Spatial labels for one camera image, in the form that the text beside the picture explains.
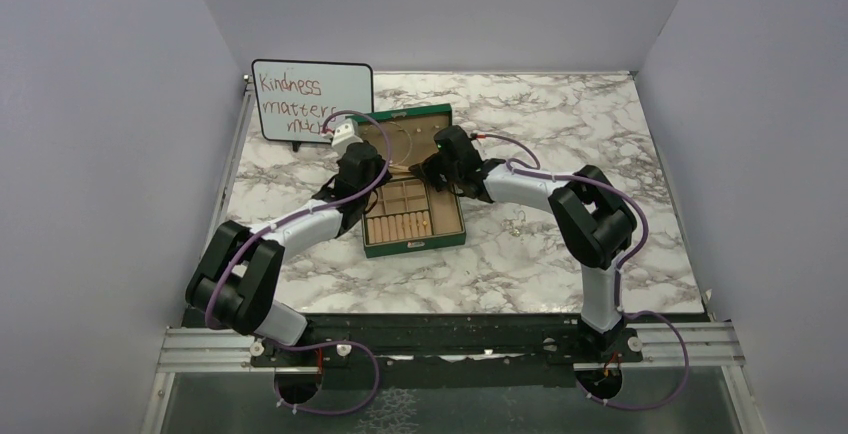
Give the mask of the green jewelry box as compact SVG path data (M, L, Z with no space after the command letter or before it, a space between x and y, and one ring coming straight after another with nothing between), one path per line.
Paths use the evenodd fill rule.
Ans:
M436 104L370 115L381 125L359 122L359 136L382 155L391 148L389 174L397 179L386 190L384 206L362 218L363 250L368 258L462 246L466 227L459 199L436 192L413 177L409 167L437 152L434 135L453 124L449 104Z

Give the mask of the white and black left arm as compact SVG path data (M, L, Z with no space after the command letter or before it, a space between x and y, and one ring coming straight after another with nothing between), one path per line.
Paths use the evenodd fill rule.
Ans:
M270 339L290 364L310 359L315 340L306 317L274 300L281 267L352 229L371 193L390 179L387 161L365 141L349 145L337 165L299 210L256 230L232 220L216 229L185 291L207 327Z

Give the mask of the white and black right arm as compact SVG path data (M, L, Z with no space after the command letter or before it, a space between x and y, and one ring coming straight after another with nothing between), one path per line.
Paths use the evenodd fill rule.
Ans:
M517 161L484 159L473 138L458 126L439 131L434 137L435 153L411 165L410 173L437 191L457 197L512 203L552 214L568 253L581 268L578 350L589 360L604 359L616 349L626 326L620 267L637 228L627 196L596 166L557 174Z

